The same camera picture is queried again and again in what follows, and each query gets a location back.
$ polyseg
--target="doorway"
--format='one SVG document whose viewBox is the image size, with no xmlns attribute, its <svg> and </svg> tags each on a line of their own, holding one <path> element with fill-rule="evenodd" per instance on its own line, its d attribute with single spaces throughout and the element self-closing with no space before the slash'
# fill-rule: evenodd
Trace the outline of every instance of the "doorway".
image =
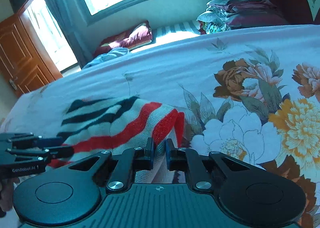
<svg viewBox="0 0 320 228">
<path fill-rule="evenodd" d="M 81 71 L 72 49 L 45 1 L 33 0 L 26 8 L 25 13 L 61 74 L 65 77 Z"/>
</svg>

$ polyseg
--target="hand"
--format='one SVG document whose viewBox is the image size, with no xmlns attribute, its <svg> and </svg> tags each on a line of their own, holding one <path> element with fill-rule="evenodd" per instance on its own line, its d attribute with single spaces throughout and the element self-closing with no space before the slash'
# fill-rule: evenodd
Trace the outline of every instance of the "hand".
<svg viewBox="0 0 320 228">
<path fill-rule="evenodd" d="M 7 212 L 12 208 L 12 196 L 14 191 L 13 183 L 19 183 L 19 178 L 12 178 L 0 181 L 0 208 Z"/>
</svg>

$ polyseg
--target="curtain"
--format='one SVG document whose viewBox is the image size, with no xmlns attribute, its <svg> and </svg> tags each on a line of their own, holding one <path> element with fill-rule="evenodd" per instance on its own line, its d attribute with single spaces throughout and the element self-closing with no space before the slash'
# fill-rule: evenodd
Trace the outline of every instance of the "curtain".
<svg viewBox="0 0 320 228">
<path fill-rule="evenodd" d="M 82 68 L 92 60 L 92 55 L 82 35 L 75 28 L 68 0 L 45 0 L 45 2 Z"/>
</svg>

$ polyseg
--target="orange flower print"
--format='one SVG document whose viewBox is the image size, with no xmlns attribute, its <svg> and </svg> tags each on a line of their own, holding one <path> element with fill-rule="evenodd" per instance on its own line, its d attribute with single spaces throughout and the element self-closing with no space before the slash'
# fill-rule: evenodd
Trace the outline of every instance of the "orange flower print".
<svg viewBox="0 0 320 228">
<path fill-rule="evenodd" d="M 300 166 L 301 175 L 320 182 L 319 108 L 306 99 L 286 99 L 280 107 L 281 110 L 269 115 L 269 122 L 282 137 L 281 150 L 275 159 L 277 165 L 291 155 Z"/>
<path fill-rule="evenodd" d="M 298 64 L 297 69 L 293 72 L 292 79 L 302 85 L 298 87 L 300 94 L 306 98 L 315 95 L 320 102 L 320 69 L 303 63 Z"/>
</svg>

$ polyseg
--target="white flower print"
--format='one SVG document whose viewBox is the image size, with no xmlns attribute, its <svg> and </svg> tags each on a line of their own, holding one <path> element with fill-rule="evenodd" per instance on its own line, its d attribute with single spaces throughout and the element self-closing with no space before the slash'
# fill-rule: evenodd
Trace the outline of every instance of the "white flower print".
<svg viewBox="0 0 320 228">
<path fill-rule="evenodd" d="M 258 166 L 274 160 L 280 152 L 281 136 L 273 123 L 267 122 L 261 126 L 258 115 L 242 106 L 228 110 L 223 123 L 212 119 L 205 128 L 203 135 L 195 135 L 191 141 L 191 148 L 202 155 L 220 151 Z"/>
</svg>

